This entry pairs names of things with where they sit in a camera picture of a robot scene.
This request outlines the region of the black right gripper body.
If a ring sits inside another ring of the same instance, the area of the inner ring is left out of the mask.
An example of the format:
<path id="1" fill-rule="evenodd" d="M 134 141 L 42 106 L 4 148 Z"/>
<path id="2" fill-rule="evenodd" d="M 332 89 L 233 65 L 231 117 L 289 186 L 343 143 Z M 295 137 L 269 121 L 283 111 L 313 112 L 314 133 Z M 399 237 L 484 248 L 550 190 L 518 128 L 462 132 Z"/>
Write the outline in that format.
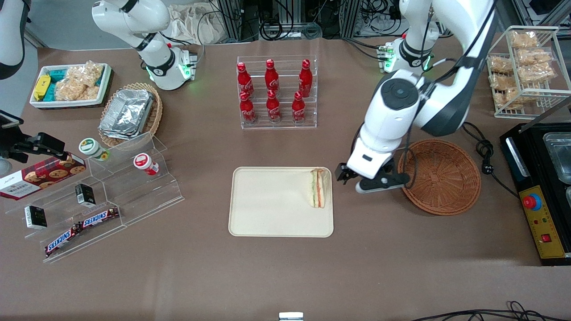
<path id="1" fill-rule="evenodd" d="M 9 151 L 20 141 L 20 128 L 1 128 L 0 129 L 0 156 L 3 159 L 9 158 Z"/>

